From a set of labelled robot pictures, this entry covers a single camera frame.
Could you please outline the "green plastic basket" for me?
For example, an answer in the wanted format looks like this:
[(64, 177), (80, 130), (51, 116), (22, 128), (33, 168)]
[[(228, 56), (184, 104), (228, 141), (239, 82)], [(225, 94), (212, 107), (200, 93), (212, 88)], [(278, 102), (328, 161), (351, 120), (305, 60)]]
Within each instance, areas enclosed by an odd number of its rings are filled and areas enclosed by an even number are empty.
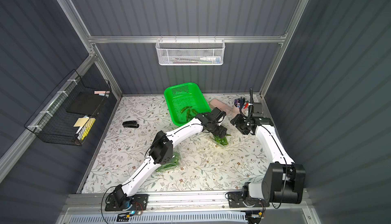
[(211, 112), (208, 102), (196, 83), (187, 82), (168, 87), (164, 91), (164, 96), (171, 119), (177, 126), (182, 126), (192, 119), (187, 118), (186, 113), (180, 113), (186, 106), (192, 106), (199, 113)]

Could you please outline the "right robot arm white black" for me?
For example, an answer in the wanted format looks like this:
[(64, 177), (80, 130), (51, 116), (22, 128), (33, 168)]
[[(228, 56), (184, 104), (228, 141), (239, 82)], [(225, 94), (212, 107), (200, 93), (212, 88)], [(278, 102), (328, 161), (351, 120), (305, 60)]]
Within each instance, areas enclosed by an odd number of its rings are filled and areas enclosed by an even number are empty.
[(261, 182), (244, 184), (240, 199), (253, 206), (256, 200), (272, 204), (299, 204), (302, 201), (305, 169), (289, 156), (280, 142), (274, 124), (262, 114), (262, 104), (248, 103), (248, 115), (242, 109), (231, 120), (243, 135), (254, 135), (270, 164)]

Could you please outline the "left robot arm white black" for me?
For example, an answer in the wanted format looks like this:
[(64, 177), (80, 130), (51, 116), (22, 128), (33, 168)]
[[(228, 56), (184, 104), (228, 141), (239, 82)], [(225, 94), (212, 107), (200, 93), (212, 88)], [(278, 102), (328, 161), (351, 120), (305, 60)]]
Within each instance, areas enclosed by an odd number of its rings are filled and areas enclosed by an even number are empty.
[(185, 125), (169, 131), (159, 131), (147, 152), (142, 165), (124, 183), (114, 187), (107, 199), (104, 200), (105, 211), (129, 210), (133, 206), (132, 198), (138, 192), (143, 183), (159, 167), (167, 164), (174, 156), (174, 148), (185, 139), (206, 131), (212, 135), (223, 138), (227, 134), (227, 128), (222, 126), (226, 112), (214, 108), (211, 112), (197, 114)]

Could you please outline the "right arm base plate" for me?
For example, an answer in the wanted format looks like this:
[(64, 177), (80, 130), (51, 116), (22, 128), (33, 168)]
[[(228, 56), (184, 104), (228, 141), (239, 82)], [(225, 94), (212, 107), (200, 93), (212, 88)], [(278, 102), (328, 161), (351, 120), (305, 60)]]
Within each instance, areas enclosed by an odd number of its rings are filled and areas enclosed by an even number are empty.
[(244, 196), (241, 191), (229, 191), (225, 194), (230, 208), (262, 208), (269, 207), (270, 204), (264, 199), (257, 199)]

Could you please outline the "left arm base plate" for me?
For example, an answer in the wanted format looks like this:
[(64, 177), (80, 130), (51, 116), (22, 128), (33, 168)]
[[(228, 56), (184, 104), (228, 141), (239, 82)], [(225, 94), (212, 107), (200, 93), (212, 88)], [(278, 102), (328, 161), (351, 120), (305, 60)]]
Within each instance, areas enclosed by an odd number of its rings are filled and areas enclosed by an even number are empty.
[(148, 194), (136, 194), (125, 199), (119, 204), (113, 194), (109, 194), (104, 200), (104, 210), (111, 211), (145, 211), (148, 204)]

